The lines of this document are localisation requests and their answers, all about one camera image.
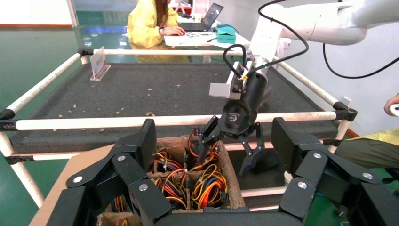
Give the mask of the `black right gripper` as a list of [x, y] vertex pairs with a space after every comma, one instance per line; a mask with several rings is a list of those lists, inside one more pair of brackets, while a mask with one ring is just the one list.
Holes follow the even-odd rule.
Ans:
[[[223, 139], [224, 136], [239, 137], [246, 156], [243, 159], [239, 175], [245, 178], [250, 169], [256, 166], [257, 161], [265, 151], [263, 127], [257, 119], [259, 107], [266, 90], [267, 80], [255, 72], [249, 75], [245, 93], [239, 100], [226, 102], [221, 118], [213, 116], [201, 132], [199, 144], [193, 148], [198, 155], [197, 163], [203, 164], [210, 146]], [[247, 137], [255, 131], [256, 147], [252, 149]]]

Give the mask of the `bare operator hand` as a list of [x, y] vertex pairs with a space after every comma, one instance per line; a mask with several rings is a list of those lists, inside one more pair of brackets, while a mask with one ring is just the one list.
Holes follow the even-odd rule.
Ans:
[[390, 111], [390, 106], [395, 105], [399, 103], [399, 94], [393, 96], [392, 98], [388, 99], [387, 102], [385, 103], [384, 106], [384, 111], [386, 112], [387, 115], [389, 116], [394, 116], [393, 113]]

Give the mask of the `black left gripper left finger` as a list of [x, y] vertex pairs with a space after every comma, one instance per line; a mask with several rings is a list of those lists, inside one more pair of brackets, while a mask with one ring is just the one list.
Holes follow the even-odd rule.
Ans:
[[155, 122], [146, 119], [139, 132], [120, 138], [104, 158], [70, 176], [47, 225], [94, 226], [119, 196], [143, 226], [170, 215], [171, 204], [147, 175], [156, 141]]

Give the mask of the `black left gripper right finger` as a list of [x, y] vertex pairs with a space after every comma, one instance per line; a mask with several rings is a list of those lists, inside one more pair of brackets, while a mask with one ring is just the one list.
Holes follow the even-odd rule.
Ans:
[[399, 202], [372, 171], [333, 153], [315, 136], [296, 132], [277, 117], [271, 142], [292, 179], [279, 211], [304, 222], [316, 194], [347, 208], [352, 226], [396, 226]]

